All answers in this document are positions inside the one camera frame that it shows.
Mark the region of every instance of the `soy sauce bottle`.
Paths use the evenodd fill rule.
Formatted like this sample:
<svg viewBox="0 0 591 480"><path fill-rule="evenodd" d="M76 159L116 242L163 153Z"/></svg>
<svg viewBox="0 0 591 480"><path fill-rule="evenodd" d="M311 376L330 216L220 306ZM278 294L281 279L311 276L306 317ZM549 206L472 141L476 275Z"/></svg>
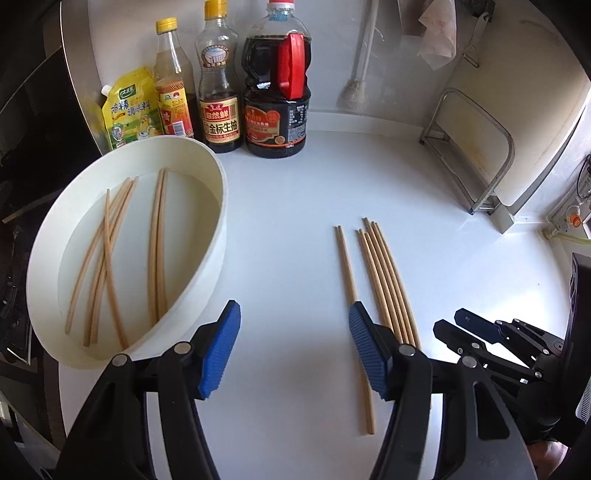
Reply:
<svg viewBox="0 0 591 480"><path fill-rule="evenodd" d="M215 153L224 153L242 144L238 79L234 70L238 34L226 25L226 0L207 0L204 9L205 29L195 40L201 61L201 129L203 142Z"/></svg>
<svg viewBox="0 0 591 480"><path fill-rule="evenodd" d="M265 158L298 153L306 143L311 37L293 15L293 0L269 2L246 38L244 117L249 150Z"/></svg>

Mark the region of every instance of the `red handle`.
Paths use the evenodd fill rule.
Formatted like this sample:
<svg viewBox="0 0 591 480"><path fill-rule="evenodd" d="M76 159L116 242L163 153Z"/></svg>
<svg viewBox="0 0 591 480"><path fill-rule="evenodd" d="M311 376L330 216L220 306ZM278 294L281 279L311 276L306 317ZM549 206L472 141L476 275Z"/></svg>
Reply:
<svg viewBox="0 0 591 480"><path fill-rule="evenodd" d="M306 52L304 34L290 33L279 44L277 61L277 83L279 90L288 100L304 96L304 78L306 75Z"/></svg>

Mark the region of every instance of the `blue gripper pad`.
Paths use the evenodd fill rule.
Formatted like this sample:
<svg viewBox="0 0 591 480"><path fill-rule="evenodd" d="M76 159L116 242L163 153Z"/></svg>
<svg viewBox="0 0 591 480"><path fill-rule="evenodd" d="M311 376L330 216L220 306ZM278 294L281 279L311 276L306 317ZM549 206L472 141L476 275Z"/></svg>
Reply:
<svg viewBox="0 0 591 480"><path fill-rule="evenodd" d="M392 368L392 355L381 338L379 326L369 317L365 307L356 301L349 309L349 329L359 352L361 363L371 388L386 398L388 372Z"/></svg>
<svg viewBox="0 0 591 480"><path fill-rule="evenodd" d="M194 338L199 338L199 357L202 359L202 376L199 393L208 398L218 388L230 353L240 330L240 305L230 300L215 323L201 325Z"/></svg>

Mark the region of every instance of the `yellow seasoning pouch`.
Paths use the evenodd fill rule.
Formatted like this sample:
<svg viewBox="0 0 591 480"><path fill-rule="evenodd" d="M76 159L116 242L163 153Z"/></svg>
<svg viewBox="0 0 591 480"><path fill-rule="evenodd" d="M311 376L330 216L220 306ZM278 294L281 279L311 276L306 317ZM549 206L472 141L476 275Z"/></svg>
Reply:
<svg viewBox="0 0 591 480"><path fill-rule="evenodd" d="M103 105L111 149L143 138L162 135L158 94L146 67L123 75L108 92Z"/></svg>

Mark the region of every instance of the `glass bottle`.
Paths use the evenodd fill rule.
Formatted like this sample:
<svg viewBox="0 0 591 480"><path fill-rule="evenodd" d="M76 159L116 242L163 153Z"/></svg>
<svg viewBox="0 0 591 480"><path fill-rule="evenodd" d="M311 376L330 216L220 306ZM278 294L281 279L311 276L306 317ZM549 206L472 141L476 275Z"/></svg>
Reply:
<svg viewBox="0 0 591 480"><path fill-rule="evenodd" d="M242 144L238 78L234 54L238 34L226 24L226 0L207 0L205 29L195 40L201 61L199 113L203 142L216 153L230 152Z"/></svg>
<svg viewBox="0 0 591 480"><path fill-rule="evenodd" d="M165 134L194 137L199 125L199 109L193 68L178 42L176 17L156 22L158 53L154 65L154 85Z"/></svg>

